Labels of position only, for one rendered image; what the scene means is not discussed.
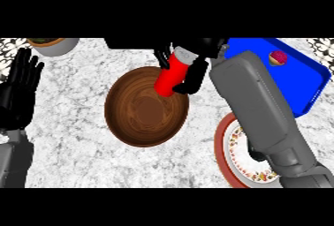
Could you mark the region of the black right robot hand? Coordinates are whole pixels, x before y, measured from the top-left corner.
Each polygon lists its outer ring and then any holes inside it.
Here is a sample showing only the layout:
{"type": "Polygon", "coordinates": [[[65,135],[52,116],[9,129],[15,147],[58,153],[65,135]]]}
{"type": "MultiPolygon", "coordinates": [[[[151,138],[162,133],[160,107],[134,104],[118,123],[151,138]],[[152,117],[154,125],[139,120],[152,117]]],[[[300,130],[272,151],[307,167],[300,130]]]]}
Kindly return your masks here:
{"type": "Polygon", "coordinates": [[[214,38],[182,38],[179,40],[160,43],[154,48],[154,55],[160,61],[161,69],[170,69],[170,55],[174,48],[180,46],[198,55],[192,65],[188,68],[185,79],[180,84],[173,87],[173,93],[195,94],[205,76],[210,59],[217,59],[219,52],[228,44],[228,37],[214,38]]]}

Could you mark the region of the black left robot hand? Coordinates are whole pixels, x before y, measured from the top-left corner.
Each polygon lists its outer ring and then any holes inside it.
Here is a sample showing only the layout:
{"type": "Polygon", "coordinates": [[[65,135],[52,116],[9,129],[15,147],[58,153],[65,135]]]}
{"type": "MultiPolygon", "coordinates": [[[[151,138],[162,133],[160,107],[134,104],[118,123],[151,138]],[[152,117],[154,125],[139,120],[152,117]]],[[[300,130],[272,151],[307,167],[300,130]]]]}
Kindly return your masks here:
{"type": "Polygon", "coordinates": [[[43,67],[31,49],[21,48],[0,84],[0,130],[24,130],[31,122],[43,67]]]}

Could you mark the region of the red can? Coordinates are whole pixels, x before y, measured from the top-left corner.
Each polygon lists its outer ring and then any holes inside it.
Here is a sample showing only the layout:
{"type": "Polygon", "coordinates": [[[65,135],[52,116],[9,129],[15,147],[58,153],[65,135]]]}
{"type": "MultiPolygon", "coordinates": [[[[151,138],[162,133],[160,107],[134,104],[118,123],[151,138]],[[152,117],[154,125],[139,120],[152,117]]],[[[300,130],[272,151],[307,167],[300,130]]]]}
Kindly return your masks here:
{"type": "Polygon", "coordinates": [[[170,69],[162,69],[157,78],[154,89],[160,96],[170,97],[173,95],[173,87],[183,82],[185,74],[198,55],[189,50],[177,46],[170,55],[170,69]]]}

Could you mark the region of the brown wooden bowl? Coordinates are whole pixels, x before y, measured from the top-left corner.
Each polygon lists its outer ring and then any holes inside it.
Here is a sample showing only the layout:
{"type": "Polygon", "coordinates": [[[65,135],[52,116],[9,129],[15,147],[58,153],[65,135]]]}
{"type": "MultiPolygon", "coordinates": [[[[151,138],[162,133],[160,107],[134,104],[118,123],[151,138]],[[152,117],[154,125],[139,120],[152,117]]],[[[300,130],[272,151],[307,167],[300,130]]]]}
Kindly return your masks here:
{"type": "Polygon", "coordinates": [[[133,147],[154,147],[165,142],[179,132],[188,116],[188,96],[162,97],[154,90],[160,72],[155,66],[128,71],[106,95],[109,131],[133,147]]]}

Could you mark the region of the white plate with red rim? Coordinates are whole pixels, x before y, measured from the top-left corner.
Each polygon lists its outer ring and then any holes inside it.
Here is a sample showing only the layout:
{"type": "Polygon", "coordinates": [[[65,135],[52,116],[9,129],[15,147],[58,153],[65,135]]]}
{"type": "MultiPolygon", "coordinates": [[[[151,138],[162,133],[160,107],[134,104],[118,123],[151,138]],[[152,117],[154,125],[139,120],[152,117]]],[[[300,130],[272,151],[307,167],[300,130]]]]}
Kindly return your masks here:
{"type": "Polygon", "coordinates": [[[235,188],[281,188],[279,176],[266,161],[257,162],[248,152],[248,139],[232,113],[220,120],[214,136],[217,166],[235,188]]]}

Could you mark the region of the grey plant pot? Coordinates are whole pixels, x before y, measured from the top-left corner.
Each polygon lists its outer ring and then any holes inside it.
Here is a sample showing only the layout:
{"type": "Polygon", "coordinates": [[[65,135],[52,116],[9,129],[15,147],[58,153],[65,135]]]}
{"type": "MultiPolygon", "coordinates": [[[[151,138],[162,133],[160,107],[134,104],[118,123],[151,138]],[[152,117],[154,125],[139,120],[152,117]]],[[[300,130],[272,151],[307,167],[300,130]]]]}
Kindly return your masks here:
{"type": "Polygon", "coordinates": [[[35,43],[32,40],[28,40],[28,44],[43,56],[59,57],[74,49],[78,41],[78,38],[58,38],[55,41],[44,43],[35,43]]]}

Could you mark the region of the pink cupcake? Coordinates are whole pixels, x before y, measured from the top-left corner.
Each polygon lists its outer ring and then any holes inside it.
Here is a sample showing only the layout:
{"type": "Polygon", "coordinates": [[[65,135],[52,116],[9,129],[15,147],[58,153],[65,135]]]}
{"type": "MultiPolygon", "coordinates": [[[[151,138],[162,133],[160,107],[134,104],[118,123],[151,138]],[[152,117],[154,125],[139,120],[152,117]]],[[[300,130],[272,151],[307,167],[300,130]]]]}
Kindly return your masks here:
{"type": "Polygon", "coordinates": [[[269,62],[272,65],[284,65],[287,63],[287,54],[276,50],[269,54],[269,62]]]}

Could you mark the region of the blue tray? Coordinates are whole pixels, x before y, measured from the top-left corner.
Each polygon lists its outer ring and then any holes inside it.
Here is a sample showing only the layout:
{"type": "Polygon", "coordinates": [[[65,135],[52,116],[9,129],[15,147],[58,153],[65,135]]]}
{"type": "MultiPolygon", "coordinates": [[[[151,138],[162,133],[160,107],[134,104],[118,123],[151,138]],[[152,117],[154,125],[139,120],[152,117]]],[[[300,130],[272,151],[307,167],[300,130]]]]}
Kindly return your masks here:
{"type": "Polygon", "coordinates": [[[276,38],[230,38],[226,58],[250,50],[260,58],[281,89],[295,117],[310,110],[329,80],[328,68],[276,38]],[[270,65],[269,55],[281,50],[287,54],[284,65],[270,65]]]}

